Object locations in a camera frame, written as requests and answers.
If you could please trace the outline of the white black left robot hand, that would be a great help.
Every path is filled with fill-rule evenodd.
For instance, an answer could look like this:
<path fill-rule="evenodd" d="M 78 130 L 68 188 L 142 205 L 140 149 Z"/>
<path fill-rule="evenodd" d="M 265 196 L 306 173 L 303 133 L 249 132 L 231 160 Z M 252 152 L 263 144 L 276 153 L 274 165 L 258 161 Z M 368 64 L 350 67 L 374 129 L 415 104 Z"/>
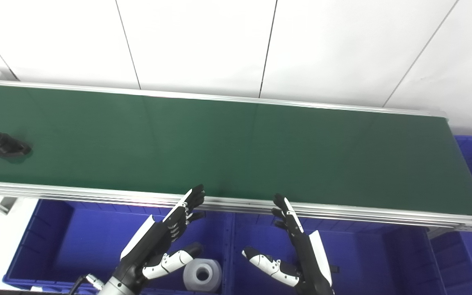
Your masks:
<path fill-rule="evenodd" d="M 199 242 L 174 252 L 169 249 L 190 223 L 205 216 L 203 212 L 193 211 L 204 203 L 204 198 L 204 185 L 199 184 L 189 189 L 163 220 L 156 222 L 149 216 L 123 250 L 106 287 L 111 287 L 116 295 L 139 295 L 152 280 L 167 276 L 198 258 L 204 250 Z"/>

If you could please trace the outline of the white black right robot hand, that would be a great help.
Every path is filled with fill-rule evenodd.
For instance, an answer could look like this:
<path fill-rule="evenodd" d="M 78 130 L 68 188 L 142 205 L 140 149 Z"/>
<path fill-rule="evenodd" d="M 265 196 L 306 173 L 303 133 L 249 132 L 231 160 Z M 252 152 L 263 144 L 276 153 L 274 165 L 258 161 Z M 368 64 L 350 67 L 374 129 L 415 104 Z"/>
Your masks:
<path fill-rule="evenodd" d="M 274 225 L 287 232 L 298 257 L 298 265 L 273 259 L 254 247 L 247 246 L 242 255 L 249 263 L 269 277 L 293 287 L 298 295 L 333 295 L 331 267 L 320 233 L 305 230 L 287 197 L 276 193 L 271 213 L 277 217 Z"/>

